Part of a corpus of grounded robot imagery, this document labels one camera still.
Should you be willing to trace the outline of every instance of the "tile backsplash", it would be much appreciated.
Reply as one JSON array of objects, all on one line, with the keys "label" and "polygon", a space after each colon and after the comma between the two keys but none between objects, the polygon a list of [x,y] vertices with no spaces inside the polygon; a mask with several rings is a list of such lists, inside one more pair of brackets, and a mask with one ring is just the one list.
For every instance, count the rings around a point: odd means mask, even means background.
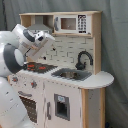
[{"label": "tile backsplash", "polygon": [[[87,51],[93,57],[93,39],[85,37],[55,36],[53,47],[47,50],[37,62],[52,64],[57,66],[66,66],[75,68],[78,62],[78,54],[81,51]],[[81,62],[86,62],[85,70],[93,71],[88,56],[82,55]]]}]

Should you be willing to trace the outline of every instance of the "oven window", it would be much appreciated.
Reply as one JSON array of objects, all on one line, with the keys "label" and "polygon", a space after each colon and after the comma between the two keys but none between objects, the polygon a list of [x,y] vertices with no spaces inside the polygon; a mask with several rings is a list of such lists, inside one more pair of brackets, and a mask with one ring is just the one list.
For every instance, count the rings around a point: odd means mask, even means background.
[{"label": "oven window", "polygon": [[76,18],[61,18],[61,29],[76,30]]},{"label": "oven window", "polygon": [[23,104],[27,109],[30,120],[34,123],[37,123],[36,102],[21,96],[20,99],[22,100]]}]

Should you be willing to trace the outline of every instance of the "microwave door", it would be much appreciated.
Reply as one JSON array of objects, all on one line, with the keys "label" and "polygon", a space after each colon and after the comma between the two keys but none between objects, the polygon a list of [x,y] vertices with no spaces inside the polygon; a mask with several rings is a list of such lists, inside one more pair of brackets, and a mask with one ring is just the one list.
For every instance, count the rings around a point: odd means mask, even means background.
[{"label": "microwave door", "polygon": [[78,33],[78,16],[77,15],[59,15],[57,27],[58,33]]}]

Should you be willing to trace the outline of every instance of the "burner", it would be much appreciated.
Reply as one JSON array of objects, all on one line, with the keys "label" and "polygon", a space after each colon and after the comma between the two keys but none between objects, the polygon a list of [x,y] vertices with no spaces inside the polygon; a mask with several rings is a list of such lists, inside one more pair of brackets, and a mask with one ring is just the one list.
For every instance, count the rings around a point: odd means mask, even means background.
[{"label": "burner", "polygon": [[35,62],[30,62],[27,64],[24,64],[23,66],[23,70],[27,70],[27,71],[32,71],[32,72],[37,72],[37,73],[46,73],[54,68],[56,68],[57,66],[53,66],[53,65],[47,65],[47,64],[41,64],[41,63],[35,63]]}]

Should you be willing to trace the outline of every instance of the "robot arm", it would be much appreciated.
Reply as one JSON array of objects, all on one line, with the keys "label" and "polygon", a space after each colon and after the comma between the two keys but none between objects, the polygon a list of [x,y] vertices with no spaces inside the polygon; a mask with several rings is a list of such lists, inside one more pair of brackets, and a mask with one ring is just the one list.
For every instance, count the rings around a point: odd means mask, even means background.
[{"label": "robot arm", "polygon": [[33,34],[22,25],[16,25],[12,31],[19,38],[19,50],[23,55],[36,61],[53,44],[55,38],[43,31]]},{"label": "robot arm", "polygon": [[23,55],[37,60],[52,45],[54,37],[44,32],[34,35],[21,25],[12,32],[0,32],[0,125],[2,128],[34,128],[26,108],[6,77],[19,72]]}]

